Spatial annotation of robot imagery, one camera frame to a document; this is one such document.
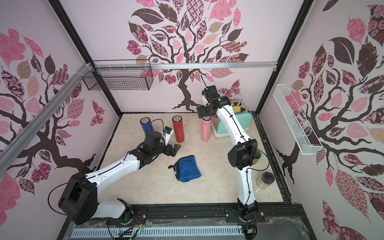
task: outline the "black wire basket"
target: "black wire basket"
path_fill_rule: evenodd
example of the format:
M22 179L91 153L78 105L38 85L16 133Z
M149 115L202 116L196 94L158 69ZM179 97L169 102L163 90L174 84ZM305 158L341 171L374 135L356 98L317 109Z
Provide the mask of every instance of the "black wire basket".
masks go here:
M153 82L150 64L137 67L103 65L96 66L94 71L103 78L109 90L149 90ZM83 81L88 90L101 90L93 71L86 73Z

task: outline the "blue cloth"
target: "blue cloth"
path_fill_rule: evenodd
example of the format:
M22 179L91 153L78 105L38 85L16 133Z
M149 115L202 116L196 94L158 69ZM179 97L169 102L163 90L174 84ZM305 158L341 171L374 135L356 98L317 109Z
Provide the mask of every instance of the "blue cloth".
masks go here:
M181 182L189 182L192 179L201 177L196 165L195 156L193 155L180 158L175 165L171 165L168 168L173 168L177 180Z

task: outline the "wall-mounted basket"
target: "wall-mounted basket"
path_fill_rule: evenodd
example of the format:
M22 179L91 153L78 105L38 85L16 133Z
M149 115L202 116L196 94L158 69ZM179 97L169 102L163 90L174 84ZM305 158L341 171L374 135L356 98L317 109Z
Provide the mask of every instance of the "wall-mounted basket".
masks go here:
M290 96L293 101L291 103L288 103L286 98L287 96ZM320 151L323 148L323 145L321 144L319 138L317 137L316 133L314 132L310 121L306 118L306 115L304 111L301 108L298 108L296 111L300 111L301 117L303 117L305 120L300 122L298 121L295 113L293 112L291 106L297 106L298 103L292 93L289 91L286 84L277 84L276 89L273 92L273 97L275 98L277 104L280 107L281 112L283 113L285 120L288 123L289 128L291 129L291 132L293 134L293 137L295 138L297 145L300 148L301 154L303 155L312 155L316 152ZM311 142L306 132L311 132L316 136L316 143Z
M103 65L96 66L94 70L103 78L109 90L149 90L153 82L151 65L138 65L129 64L129 67ZM101 90L92 71L86 73L83 80L88 90Z

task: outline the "butterfly decoration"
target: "butterfly decoration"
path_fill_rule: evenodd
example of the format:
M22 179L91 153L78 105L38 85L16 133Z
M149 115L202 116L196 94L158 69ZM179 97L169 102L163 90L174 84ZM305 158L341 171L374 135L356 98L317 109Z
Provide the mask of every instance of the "butterfly decoration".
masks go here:
M232 84L232 87L231 89L227 89L227 88L220 88L218 91L222 94L225 94L228 98L231 98L232 95L241 95L240 94L240 79L235 81L233 84Z
M102 107L99 107L99 105L92 100L93 109L96 112L96 116L94 116L91 120L91 126L96 124L102 124L103 123L103 117L101 115L104 114L104 111Z

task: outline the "white wire basket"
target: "white wire basket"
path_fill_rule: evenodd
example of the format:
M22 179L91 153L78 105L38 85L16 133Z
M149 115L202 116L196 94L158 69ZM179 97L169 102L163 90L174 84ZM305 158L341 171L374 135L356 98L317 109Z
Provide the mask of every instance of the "white wire basket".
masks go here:
M286 96L291 96L293 101L291 103L288 103L285 98ZM297 103L294 96L291 94L287 85L284 83L277 84L276 89L273 92L273 97L275 98L277 104L279 105L280 110L283 113L289 128L291 129L291 132L297 142L297 145L299 146L301 154L312 155L320 151L323 148L323 145L321 144L319 138L314 132L310 122L306 118L306 114L304 113L304 111L301 108L298 108L296 110L296 111L300 111L300 115L304 119L301 122L301 124L297 119L295 113L293 112L291 106L293 104L297 104L297 106L299 106L299 104ZM311 142L308 139L306 132L311 132L316 136L315 143Z

